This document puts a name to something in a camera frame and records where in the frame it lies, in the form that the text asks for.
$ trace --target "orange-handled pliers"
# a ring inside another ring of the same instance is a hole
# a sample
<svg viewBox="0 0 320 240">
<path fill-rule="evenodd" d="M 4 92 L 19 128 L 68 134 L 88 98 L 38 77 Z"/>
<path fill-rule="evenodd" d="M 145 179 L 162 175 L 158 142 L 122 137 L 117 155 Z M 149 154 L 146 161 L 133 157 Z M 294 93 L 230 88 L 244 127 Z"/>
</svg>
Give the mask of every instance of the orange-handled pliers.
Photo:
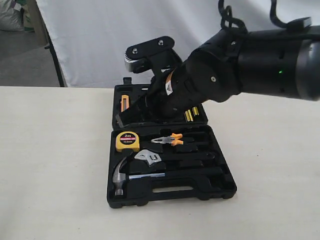
<svg viewBox="0 0 320 240">
<path fill-rule="evenodd" d="M 171 144 L 171 146 L 183 145 L 184 142 L 179 140 L 183 137 L 182 134 L 172 133 L 171 136 L 163 136 L 159 138 L 152 139 L 151 142 L 154 144 Z"/>
</svg>

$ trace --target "white bag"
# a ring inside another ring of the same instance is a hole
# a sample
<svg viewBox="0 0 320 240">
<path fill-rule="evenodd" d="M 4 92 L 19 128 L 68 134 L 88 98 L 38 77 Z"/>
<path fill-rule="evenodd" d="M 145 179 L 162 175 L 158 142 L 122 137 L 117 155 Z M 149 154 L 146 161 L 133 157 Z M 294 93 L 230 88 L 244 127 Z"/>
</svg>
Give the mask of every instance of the white bag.
<svg viewBox="0 0 320 240">
<path fill-rule="evenodd" d="M 0 30 L 22 31 L 21 13 L 11 7 L 12 0 L 0 0 Z"/>
</svg>

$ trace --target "table surface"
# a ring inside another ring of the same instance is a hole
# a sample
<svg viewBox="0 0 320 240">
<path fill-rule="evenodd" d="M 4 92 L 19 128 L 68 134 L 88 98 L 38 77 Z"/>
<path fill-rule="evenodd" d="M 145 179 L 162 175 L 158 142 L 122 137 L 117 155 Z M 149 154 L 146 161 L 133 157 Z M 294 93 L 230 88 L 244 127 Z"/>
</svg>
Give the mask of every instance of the table surface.
<svg viewBox="0 0 320 240">
<path fill-rule="evenodd" d="M 0 87 L 0 239 L 319 239 L 319 103 L 206 102 L 236 195 L 111 209 L 112 102 L 112 89 Z"/>
</svg>

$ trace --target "gray floor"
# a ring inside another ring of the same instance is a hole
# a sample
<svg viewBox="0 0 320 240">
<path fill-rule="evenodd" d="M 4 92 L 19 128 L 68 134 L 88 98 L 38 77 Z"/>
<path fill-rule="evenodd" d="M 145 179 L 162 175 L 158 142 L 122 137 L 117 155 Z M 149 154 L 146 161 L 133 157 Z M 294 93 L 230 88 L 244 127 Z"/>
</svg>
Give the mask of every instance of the gray floor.
<svg viewBox="0 0 320 240">
<path fill-rule="evenodd" d="M 0 30 L 0 86 L 59 87 L 50 51 L 34 32 Z"/>
</svg>

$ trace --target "white backdrop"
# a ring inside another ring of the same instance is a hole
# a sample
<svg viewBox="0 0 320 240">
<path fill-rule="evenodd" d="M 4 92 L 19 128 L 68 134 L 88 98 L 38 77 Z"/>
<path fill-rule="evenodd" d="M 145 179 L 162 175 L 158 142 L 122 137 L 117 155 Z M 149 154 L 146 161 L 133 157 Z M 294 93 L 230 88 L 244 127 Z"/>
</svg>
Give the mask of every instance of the white backdrop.
<svg viewBox="0 0 320 240">
<path fill-rule="evenodd" d="M 218 0 L 37 0 L 69 87 L 112 88 L 123 77 L 148 83 L 151 72 L 135 75 L 124 66 L 127 47 L 161 36 L 175 40 L 184 60 L 220 29 Z M 274 28 L 270 0 L 227 0 L 250 31 Z M 320 24 L 319 0 L 279 0 L 288 22 L 312 17 Z"/>
</svg>

